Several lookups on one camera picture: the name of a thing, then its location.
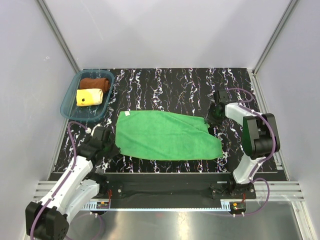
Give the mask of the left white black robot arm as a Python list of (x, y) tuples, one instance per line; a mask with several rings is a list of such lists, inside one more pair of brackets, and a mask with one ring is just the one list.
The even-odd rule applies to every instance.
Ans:
[(74, 147), (73, 158), (56, 184), (25, 209), (26, 234), (32, 240), (63, 240), (78, 212), (92, 198), (111, 197), (107, 177), (95, 171), (103, 158), (120, 154), (110, 128), (97, 125)]

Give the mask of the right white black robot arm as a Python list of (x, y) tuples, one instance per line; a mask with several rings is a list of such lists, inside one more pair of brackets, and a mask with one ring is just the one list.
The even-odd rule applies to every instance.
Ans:
[(239, 198), (245, 187), (253, 183), (254, 175), (262, 164), (280, 150), (276, 118), (272, 113), (260, 113), (247, 108), (242, 102), (229, 98), (230, 89), (214, 92), (205, 121), (211, 126), (231, 119), (242, 127), (241, 145), (244, 151), (227, 185), (228, 195)]

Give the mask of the green towel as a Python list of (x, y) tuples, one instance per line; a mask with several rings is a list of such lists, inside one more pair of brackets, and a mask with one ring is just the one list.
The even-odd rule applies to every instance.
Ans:
[(159, 110), (120, 112), (115, 144), (122, 155), (144, 160), (214, 160), (223, 156), (222, 142), (209, 133), (203, 117)]

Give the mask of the brown towel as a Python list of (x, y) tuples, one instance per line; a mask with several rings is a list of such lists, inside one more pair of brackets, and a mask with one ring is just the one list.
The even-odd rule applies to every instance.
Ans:
[(111, 82), (107, 78), (83, 78), (79, 83), (79, 89), (101, 89), (103, 93), (109, 91)]

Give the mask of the teal transparent plastic bin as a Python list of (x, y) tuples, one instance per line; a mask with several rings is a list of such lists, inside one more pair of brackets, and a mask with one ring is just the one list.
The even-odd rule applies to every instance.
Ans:
[(97, 122), (108, 106), (114, 75), (108, 70), (86, 69), (78, 72), (60, 106), (60, 114), (78, 122)]

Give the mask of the yellow towel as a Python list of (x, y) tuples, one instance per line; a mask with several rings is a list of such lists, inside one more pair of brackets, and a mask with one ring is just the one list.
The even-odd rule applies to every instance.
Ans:
[(103, 91), (98, 88), (78, 89), (76, 91), (76, 105), (88, 107), (100, 105), (103, 102)]

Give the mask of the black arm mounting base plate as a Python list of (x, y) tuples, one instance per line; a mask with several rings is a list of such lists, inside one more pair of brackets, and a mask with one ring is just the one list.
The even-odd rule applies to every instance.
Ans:
[(254, 200), (252, 183), (240, 185), (231, 173), (89, 173), (100, 184), (98, 196), (110, 190), (115, 199), (129, 197), (201, 196), (213, 199)]

